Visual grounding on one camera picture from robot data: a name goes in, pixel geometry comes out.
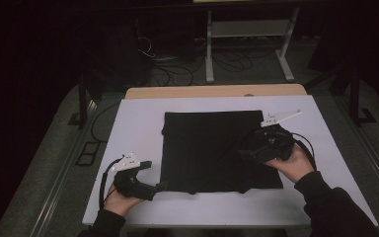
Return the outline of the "white metal stand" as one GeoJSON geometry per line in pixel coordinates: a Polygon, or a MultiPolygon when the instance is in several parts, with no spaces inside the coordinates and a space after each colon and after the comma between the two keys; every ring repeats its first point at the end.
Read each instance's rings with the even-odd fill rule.
{"type": "Polygon", "coordinates": [[[275,55],[278,59],[285,80],[287,82],[293,82],[294,75],[285,58],[285,54],[289,47],[299,11],[299,7],[294,8],[288,19],[224,22],[213,21],[212,12],[209,11],[207,13],[206,26],[206,83],[214,83],[212,40],[242,37],[283,37],[282,46],[275,51],[275,55]]]}

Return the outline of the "black tank top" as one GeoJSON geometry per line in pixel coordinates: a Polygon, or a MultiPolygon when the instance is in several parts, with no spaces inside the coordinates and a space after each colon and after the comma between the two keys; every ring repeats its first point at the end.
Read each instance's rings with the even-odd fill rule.
{"type": "Polygon", "coordinates": [[[264,119],[260,111],[166,113],[160,180],[170,192],[237,192],[281,189],[278,172],[244,160],[238,150],[264,119]]]}

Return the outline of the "person's left hand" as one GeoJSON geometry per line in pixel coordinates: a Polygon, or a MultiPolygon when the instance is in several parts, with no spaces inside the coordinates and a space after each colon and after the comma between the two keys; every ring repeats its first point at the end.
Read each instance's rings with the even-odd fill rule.
{"type": "Polygon", "coordinates": [[[137,197],[124,197],[115,189],[114,185],[111,185],[105,199],[104,209],[126,217],[130,210],[141,202],[142,199],[137,197]]]}

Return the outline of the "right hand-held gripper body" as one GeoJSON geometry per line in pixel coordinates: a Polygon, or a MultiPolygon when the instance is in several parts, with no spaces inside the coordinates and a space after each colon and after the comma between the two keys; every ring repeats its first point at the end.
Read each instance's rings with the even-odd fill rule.
{"type": "Polygon", "coordinates": [[[293,134],[280,124],[301,114],[300,110],[268,114],[261,122],[261,126],[249,133],[248,150],[258,149],[260,151],[260,163],[274,158],[287,160],[290,157],[295,139],[293,134]]]}

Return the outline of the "person's right hand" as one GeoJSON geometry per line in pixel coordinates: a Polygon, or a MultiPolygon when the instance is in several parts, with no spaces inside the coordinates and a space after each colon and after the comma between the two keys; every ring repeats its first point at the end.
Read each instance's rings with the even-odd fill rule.
{"type": "Polygon", "coordinates": [[[298,145],[293,146],[288,160],[283,161],[280,158],[274,158],[265,162],[265,164],[277,169],[294,184],[300,181],[304,176],[315,171],[305,151],[298,145]]]}

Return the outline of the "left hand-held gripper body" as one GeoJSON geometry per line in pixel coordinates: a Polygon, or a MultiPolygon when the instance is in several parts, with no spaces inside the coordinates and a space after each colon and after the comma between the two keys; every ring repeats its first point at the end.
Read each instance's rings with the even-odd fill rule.
{"type": "Polygon", "coordinates": [[[143,200],[152,200],[156,195],[155,186],[141,183],[137,179],[137,174],[142,171],[139,169],[137,156],[130,152],[123,155],[111,168],[114,175],[115,189],[126,198],[140,198],[143,200]]]}

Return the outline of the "white foam board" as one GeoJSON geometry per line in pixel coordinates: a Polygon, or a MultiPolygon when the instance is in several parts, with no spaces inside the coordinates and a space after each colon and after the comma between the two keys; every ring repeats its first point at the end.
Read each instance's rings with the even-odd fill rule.
{"type": "MultiPolygon", "coordinates": [[[[299,111],[281,125],[308,138],[315,150],[317,168],[332,187],[345,189],[369,218],[374,215],[349,172],[339,149],[311,96],[254,96],[218,98],[125,99],[120,102],[103,156],[100,173],[121,155],[133,152],[152,167],[138,180],[160,181],[164,113],[261,110],[266,116],[299,111]]],[[[279,190],[189,195],[161,192],[134,207],[126,217],[128,227],[271,228],[307,226],[304,199],[285,177],[279,190]]]]}

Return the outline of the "black metal stand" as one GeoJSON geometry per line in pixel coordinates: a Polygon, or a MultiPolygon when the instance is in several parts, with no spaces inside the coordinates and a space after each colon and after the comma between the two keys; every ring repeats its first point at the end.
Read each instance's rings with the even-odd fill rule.
{"type": "Polygon", "coordinates": [[[79,77],[79,112],[71,116],[69,125],[78,125],[82,129],[88,119],[88,106],[92,101],[100,100],[104,93],[104,84],[95,73],[87,72],[79,77]]]}
{"type": "Polygon", "coordinates": [[[330,86],[332,95],[340,96],[346,89],[349,89],[348,114],[357,126],[361,126],[363,123],[374,123],[376,121],[368,109],[361,109],[359,107],[360,78],[357,69],[347,62],[343,62],[329,69],[327,72],[305,83],[303,87],[306,90],[310,90],[330,78],[334,79],[330,86]]]}

